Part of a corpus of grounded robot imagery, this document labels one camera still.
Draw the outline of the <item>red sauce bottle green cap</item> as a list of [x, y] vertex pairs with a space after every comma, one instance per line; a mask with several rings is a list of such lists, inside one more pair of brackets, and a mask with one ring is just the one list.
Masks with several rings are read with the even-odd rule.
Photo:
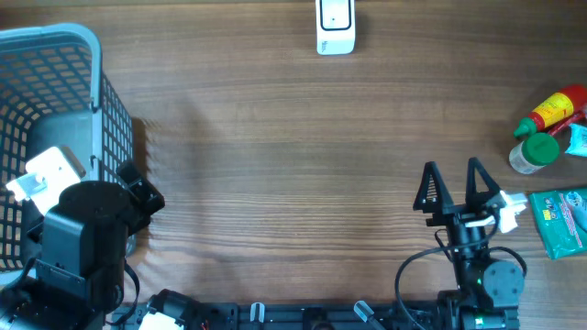
[[532, 112], [523, 117], [514, 131], [515, 138], [532, 136], [548, 127], [578, 114], [586, 106], [586, 87], [581, 84], [566, 86], [549, 96]]

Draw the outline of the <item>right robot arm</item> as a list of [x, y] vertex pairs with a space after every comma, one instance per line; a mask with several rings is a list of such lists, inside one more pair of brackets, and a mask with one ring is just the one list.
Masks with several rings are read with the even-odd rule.
[[430, 214], [430, 227], [442, 227], [440, 244], [452, 264], [457, 288], [437, 295], [434, 329], [517, 329], [518, 306], [527, 267], [506, 247], [490, 239], [526, 208], [526, 197], [503, 191], [476, 158], [469, 159], [465, 202], [455, 204], [437, 165], [423, 170], [413, 209]]

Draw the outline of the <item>green lid spice jar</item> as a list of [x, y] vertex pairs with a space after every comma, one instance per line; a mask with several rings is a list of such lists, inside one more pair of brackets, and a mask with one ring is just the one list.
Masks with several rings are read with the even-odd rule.
[[554, 137], [536, 133], [511, 150], [509, 162], [515, 171], [527, 175], [552, 164], [559, 154], [559, 142]]

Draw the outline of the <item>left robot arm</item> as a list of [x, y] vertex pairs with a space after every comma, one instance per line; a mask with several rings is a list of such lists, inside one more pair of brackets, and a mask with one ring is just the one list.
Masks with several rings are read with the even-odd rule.
[[42, 221], [41, 251], [1, 291], [4, 329], [100, 329], [124, 299], [127, 239], [165, 205], [133, 161], [121, 183], [82, 181], [66, 188]]

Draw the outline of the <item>teal wet wipes packet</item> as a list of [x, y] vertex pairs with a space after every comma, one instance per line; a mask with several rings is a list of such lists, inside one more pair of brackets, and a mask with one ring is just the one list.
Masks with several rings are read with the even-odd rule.
[[566, 154], [578, 157], [587, 157], [587, 127], [579, 124], [570, 124], [570, 144]]

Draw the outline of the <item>green 3M gloves packet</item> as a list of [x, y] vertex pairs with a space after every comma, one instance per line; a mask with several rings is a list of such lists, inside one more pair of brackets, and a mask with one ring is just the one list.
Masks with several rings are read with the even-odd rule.
[[537, 231], [550, 259], [586, 252], [586, 188], [529, 195]]

